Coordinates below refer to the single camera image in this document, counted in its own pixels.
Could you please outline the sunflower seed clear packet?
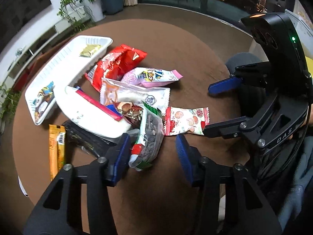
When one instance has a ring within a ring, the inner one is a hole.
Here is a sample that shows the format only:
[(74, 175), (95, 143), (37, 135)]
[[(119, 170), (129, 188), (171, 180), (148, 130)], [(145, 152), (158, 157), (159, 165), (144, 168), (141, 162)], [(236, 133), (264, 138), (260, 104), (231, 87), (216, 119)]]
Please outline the sunflower seed clear packet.
[(161, 111), (143, 102), (139, 136), (132, 147), (128, 165), (136, 171), (152, 166), (161, 147), (165, 129)]

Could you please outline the strawberry cookie small packet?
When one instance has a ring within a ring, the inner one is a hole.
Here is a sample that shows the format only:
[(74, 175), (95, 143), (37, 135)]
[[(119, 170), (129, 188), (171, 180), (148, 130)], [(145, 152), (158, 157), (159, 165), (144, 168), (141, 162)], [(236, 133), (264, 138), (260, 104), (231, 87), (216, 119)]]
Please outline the strawberry cookie small packet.
[(168, 107), (165, 113), (165, 136), (185, 133), (203, 136), (203, 129), (209, 124), (208, 107), (196, 109)]

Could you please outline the white red-striped snack bag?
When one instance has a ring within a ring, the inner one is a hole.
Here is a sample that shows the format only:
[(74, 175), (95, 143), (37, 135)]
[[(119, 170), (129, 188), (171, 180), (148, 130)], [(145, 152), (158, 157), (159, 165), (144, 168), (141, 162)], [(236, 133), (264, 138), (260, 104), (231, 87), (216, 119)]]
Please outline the white red-striped snack bag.
[(79, 89), (70, 86), (54, 88), (56, 103), (74, 124), (104, 138), (118, 138), (131, 125), (121, 115), (95, 101)]

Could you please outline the pink minion snack packet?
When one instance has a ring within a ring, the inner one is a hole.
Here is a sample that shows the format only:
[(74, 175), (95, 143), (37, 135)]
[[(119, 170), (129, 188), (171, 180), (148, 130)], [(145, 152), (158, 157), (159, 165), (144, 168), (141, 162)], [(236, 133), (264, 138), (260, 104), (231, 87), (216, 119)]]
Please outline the pink minion snack packet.
[(164, 87), (179, 81), (183, 76), (177, 70), (136, 67), (127, 72), (121, 82), (144, 88)]

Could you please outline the panda snack bag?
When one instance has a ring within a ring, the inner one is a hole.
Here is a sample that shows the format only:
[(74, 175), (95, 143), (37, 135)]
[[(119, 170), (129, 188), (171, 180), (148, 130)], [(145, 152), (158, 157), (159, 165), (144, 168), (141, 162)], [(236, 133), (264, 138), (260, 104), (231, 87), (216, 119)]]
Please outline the panda snack bag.
[(54, 82), (51, 81), (47, 86), (43, 87), (39, 91), (36, 99), (33, 101), (33, 104), (35, 105), (34, 122), (36, 125), (39, 124), (39, 119), (42, 117), (48, 105), (54, 98), (53, 88)]

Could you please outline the gold yellow snack packet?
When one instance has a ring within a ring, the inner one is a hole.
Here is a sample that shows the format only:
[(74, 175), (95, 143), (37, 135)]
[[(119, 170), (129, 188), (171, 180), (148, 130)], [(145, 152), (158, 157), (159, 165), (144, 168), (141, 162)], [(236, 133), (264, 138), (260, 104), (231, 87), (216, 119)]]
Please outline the gold yellow snack packet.
[(80, 52), (81, 57), (92, 57), (99, 49), (101, 45), (87, 44), (86, 47)]

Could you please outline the dark red chocolate packet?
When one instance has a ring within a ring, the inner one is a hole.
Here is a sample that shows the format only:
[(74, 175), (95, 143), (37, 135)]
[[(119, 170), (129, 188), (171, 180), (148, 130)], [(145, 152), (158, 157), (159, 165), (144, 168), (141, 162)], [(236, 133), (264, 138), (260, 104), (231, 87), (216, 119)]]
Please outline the dark red chocolate packet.
[(116, 111), (129, 122), (133, 128), (139, 128), (143, 116), (143, 108), (130, 101), (113, 102)]

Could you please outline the orange snack bar wrapper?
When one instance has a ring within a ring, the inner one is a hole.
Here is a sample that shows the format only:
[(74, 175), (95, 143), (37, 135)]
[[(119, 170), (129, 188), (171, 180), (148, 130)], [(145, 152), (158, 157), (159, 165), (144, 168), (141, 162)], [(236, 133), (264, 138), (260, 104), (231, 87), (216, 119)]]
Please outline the orange snack bar wrapper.
[(52, 181), (65, 164), (66, 129), (60, 125), (49, 125), (49, 170)]

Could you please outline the white orange-print snack packet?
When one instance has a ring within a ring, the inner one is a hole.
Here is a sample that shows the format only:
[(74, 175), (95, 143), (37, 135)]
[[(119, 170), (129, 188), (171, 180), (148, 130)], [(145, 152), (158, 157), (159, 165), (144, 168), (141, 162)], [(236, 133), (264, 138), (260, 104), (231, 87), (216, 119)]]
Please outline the white orange-print snack packet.
[(143, 88), (112, 79), (103, 79), (100, 90), (100, 103), (107, 106), (113, 102), (130, 101), (139, 105), (141, 102), (159, 109), (165, 115), (169, 107), (170, 88)]

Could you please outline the white round robot bin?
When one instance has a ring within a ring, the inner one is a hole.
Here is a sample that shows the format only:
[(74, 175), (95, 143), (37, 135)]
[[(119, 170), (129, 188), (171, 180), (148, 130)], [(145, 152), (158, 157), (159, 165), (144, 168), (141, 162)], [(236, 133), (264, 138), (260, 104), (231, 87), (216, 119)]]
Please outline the white round robot bin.
[(19, 177), (19, 176), (17, 176), (17, 177), (18, 177), (19, 187), (20, 187), (20, 189), (21, 189), (22, 194), (23, 194), (25, 197), (29, 197), (29, 196), (28, 196), (28, 193), (26, 192), (25, 188), (24, 188), (23, 185), (22, 185), (22, 181), (21, 181), (20, 177)]

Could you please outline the red snack bag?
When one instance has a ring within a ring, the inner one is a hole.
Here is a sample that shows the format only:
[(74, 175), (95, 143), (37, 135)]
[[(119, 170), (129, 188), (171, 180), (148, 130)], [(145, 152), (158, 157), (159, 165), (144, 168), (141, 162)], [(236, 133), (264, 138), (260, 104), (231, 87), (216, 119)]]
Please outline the red snack bag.
[(84, 76), (100, 92), (103, 78), (119, 81), (127, 72), (137, 67), (146, 55), (142, 50), (122, 44), (108, 52)]

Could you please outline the white plastic tray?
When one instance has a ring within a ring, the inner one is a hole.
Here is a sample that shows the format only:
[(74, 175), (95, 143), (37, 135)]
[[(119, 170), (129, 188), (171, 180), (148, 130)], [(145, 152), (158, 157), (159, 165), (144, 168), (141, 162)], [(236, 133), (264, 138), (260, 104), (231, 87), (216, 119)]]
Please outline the white plastic tray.
[[(107, 48), (112, 43), (113, 40), (110, 37), (81, 35), (74, 37), (52, 57), (34, 77), (24, 94), (31, 119), (35, 125), (41, 125), (56, 108), (56, 99), (53, 98), (41, 117), (35, 118), (36, 105), (34, 101), (40, 90), (50, 83), (53, 83), (55, 87), (58, 84), (73, 86), (90, 67), (105, 56)], [(81, 56), (83, 49), (89, 45), (99, 45), (100, 49), (91, 57)]]

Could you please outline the red storage box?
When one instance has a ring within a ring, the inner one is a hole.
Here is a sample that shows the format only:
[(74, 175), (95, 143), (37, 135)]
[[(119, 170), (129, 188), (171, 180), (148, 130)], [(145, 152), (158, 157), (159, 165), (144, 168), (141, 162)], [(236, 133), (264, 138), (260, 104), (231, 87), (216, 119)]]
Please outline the red storage box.
[(14, 86), (12, 87), (13, 91), (22, 91), (24, 86), (27, 83), (28, 76), (30, 74), (29, 69), (25, 69), (23, 73), (19, 76), (17, 81), (14, 83)]

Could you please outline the white tv console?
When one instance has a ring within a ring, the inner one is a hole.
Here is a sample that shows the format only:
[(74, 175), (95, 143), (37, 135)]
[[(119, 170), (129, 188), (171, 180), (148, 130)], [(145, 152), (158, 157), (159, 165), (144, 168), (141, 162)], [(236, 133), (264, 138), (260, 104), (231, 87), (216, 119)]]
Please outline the white tv console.
[(31, 61), (71, 27), (50, 7), (35, 16), (1, 51), (1, 86), (10, 89)]

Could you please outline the wall-mounted black television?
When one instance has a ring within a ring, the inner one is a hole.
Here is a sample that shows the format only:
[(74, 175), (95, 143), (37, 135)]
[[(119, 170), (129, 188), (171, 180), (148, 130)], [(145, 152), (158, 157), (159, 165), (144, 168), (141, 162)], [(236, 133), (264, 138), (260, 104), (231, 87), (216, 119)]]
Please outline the wall-mounted black television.
[(4, 0), (1, 3), (1, 49), (38, 13), (51, 5), (50, 0)]

